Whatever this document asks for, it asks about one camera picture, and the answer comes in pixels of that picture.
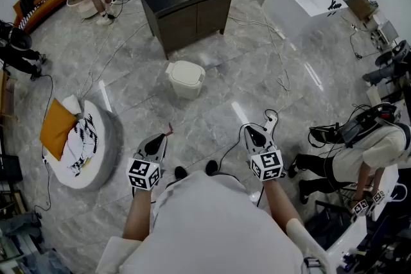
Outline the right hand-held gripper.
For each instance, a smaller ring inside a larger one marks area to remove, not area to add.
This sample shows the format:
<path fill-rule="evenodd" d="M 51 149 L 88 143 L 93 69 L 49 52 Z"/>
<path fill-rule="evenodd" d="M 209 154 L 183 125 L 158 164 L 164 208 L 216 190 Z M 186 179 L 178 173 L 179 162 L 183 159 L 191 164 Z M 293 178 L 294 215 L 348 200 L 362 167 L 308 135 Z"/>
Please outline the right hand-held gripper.
<path fill-rule="evenodd" d="M 261 182 L 282 177 L 283 160 L 272 136 L 264 127 L 255 124 L 246 125 L 243 133 L 249 153 L 250 169 L 254 175 Z"/>

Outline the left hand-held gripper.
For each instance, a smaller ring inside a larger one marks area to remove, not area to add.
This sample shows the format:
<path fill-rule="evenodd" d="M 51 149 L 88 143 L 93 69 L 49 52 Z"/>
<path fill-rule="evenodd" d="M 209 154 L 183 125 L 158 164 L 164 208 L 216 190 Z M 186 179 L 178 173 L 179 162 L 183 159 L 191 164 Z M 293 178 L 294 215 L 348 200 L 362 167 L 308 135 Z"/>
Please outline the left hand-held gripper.
<path fill-rule="evenodd" d="M 133 189 L 151 191 L 162 177 L 168 138 L 157 134 L 143 140 L 129 158 L 126 176 Z"/>

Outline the cream lidded trash bin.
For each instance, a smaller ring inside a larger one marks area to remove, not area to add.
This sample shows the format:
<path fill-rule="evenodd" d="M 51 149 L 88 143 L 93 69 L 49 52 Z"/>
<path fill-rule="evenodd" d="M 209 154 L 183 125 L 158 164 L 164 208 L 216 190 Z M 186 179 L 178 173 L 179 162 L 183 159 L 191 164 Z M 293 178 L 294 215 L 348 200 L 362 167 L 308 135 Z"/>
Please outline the cream lidded trash bin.
<path fill-rule="evenodd" d="M 183 60 L 170 63 L 166 74 L 176 95 L 190 100 L 198 97 L 206 77 L 206 72 L 201 66 Z"/>

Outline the person's right forearm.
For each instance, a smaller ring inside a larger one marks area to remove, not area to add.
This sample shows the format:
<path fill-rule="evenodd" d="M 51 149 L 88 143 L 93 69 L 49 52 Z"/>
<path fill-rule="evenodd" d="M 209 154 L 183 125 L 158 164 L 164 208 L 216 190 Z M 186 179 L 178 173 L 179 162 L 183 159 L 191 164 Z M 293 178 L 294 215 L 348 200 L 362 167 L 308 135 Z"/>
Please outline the person's right forearm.
<path fill-rule="evenodd" d="M 277 180 L 264 181 L 263 187 L 271 216 L 284 233 L 288 222 L 292 219 L 302 223 L 300 215 Z"/>

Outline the person's left forearm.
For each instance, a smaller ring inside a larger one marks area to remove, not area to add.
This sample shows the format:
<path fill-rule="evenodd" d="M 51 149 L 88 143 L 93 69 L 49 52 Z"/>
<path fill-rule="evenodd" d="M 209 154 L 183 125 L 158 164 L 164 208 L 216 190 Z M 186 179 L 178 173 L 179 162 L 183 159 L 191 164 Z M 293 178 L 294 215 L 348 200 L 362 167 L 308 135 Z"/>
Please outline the person's left forearm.
<path fill-rule="evenodd" d="M 123 229 L 124 239 L 144 241 L 150 232 L 152 191 L 135 192 Z"/>

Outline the black white patterned cloth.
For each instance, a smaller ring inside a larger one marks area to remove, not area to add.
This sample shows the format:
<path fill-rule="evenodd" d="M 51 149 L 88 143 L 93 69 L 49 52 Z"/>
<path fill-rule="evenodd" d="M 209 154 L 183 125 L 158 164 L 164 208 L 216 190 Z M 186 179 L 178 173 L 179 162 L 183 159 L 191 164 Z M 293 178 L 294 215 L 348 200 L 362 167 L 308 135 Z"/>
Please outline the black white patterned cloth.
<path fill-rule="evenodd" d="M 71 129 L 63 149 L 61 161 L 78 176 L 81 169 L 94 156 L 98 147 L 98 136 L 92 115 L 80 119 Z"/>

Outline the white cushion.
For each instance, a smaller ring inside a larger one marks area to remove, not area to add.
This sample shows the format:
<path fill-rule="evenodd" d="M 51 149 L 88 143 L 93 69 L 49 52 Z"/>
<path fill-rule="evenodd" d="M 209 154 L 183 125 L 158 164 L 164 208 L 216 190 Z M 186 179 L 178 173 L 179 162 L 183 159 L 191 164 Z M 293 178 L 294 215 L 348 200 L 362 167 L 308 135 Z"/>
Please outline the white cushion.
<path fill-rule="evenodd" d="M 74 94 L 63 99 L 62 106 L 74 116 L 82 113 L 79 100 Z"/>

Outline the orange cushion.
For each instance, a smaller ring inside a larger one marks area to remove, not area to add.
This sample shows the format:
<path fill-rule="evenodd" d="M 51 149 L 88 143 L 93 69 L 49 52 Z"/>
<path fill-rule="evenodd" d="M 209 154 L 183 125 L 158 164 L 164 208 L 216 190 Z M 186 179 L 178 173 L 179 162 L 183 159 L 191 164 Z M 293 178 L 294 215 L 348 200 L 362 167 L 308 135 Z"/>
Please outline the orange cushion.
<path fill-rule="evenodd" d="M 75 123 L 76 117 L 54 99 L 46 114 L 39 139 L 58 161 L 62 158 L 67 136 Z"/>

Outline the operator in white shirt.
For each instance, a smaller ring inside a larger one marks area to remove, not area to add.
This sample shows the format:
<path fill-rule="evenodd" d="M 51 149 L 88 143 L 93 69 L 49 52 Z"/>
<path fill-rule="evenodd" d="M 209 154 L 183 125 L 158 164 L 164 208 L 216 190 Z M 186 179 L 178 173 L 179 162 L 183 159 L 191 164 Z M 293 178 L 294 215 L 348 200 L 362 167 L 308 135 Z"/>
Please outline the operator in white shirt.
<path fill-rule="evenodd" d="M 148 237 L 111 237 L 96 274 L 337 274 L 302 223 L 284 233 L 231 175 L 195 171 L 151 204 Z"/>

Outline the dark wooden vanity cabinet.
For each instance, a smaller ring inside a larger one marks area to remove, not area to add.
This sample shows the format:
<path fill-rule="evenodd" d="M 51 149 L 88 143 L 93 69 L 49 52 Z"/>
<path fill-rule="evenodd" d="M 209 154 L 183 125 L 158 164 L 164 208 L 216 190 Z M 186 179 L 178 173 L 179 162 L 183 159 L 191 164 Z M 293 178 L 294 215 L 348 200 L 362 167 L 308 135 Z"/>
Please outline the dark wooden vanity cabinet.
<path fill-rule="evenodd" d="M 166 58 L 212 33 L 224 34 L 232 0 L 141 0 Z"/>

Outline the round cream chair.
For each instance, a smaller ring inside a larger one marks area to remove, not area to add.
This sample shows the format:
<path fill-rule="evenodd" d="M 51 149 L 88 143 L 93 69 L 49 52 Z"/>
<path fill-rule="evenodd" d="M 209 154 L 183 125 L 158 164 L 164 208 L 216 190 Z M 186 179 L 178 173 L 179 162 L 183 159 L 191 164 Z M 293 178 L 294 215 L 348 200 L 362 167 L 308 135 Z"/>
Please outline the round cream chair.
<path fill-rule="evenodd" d="M 66 4 L 81 19 L 88 19 L 98 13 L 92 0 L 67 0 Z"/>

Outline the black bathtub faucet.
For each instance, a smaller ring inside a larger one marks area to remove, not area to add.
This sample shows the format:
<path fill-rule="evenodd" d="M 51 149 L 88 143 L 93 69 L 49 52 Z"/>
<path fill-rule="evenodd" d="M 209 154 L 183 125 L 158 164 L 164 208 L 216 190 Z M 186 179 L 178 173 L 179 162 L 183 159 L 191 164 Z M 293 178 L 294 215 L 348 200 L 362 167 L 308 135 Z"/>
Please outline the black bathtub faucet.
<path fill-rule="evenodd" d="M 327 17 L 333 16 L 338 11 L 340 11 L 343 7 L 343 0 L 331 0 L 328 6 L 328 14 Z"/>

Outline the cardboard box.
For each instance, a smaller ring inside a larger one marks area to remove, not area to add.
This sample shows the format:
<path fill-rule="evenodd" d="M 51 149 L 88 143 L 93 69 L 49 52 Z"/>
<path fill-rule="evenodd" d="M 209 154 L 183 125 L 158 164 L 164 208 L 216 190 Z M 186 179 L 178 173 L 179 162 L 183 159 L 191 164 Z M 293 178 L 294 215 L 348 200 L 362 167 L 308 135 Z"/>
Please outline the cardboard box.
<path fill-rule="evenodd" d="M 347 5 L 361 21 L 366 21 L 379 7 L 371 6 L 367 0 L 348 0 Z"/>

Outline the orange sofa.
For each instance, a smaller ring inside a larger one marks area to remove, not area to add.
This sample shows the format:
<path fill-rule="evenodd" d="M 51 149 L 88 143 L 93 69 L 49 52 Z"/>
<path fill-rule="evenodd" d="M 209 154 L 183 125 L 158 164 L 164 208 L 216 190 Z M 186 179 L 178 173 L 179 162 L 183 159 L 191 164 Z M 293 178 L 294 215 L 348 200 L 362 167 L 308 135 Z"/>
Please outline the orange sofa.
<path fill-rule="evenodd" d="M 39 24 L 59 9 L 67 0 L 18 0 L 13 9 L 16 17 L 13 25 L 31 33 Z"/>

